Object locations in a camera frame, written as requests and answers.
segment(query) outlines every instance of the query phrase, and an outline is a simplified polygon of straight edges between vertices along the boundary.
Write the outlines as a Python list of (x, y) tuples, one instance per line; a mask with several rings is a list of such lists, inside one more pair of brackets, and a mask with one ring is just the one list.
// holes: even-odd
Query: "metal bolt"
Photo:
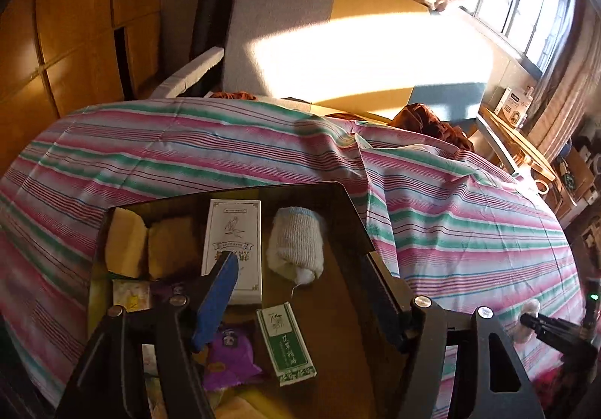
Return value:
[(430, 305), (432, 305), (432, 301), (426, 297), (425, 295), (420, 295), (414, 300), (417, 307), (421, 307), (423, 309), (427, 309)]
[(493, 316), (493, 313), (488, 307), (480, 307), (478, 309), (478, 315), (483, 319), (490, 319)]
[(106, 315), (109, 317), (118, 317), (121, 316), (124, 310), (125, 309), (120, 305), (113, 305), (112, 307), (109, 307), (109, 310), (106, 311)]
[(185, 305), (186, 302), (187, 299), (184, 295), (173, 295), (171, 298), (169, 298), (169, 303), (175, 307), (181, 307), (182, 305)]

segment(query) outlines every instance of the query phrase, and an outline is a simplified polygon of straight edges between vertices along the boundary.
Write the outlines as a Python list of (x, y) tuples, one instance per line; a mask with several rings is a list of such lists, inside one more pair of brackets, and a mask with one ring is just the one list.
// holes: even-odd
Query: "white box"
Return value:
[(261, 304), (261, 201), (211, 200), (202, 252), (207, 275), (222, 251), (238, 256), (238, 282), (230, 305)]
[(499, 100), (495, 114), (512, 127), (520, 125), (532, 103), (532, 97), (518, 88), (506, 88)]

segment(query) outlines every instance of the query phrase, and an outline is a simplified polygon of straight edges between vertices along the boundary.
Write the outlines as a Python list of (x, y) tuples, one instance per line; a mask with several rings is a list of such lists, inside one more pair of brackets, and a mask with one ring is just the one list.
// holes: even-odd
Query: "sponge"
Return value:
[(143, 272), (148, 229), (135, 212), (115, 209), (104, 247), (106, 268), (115, 274), (137, 278)]
[(185, 268), (200, 269), (202, 258), (197, 249), (191, 217), (163, 219), (148, 231), (148, 273), (166, 278)]

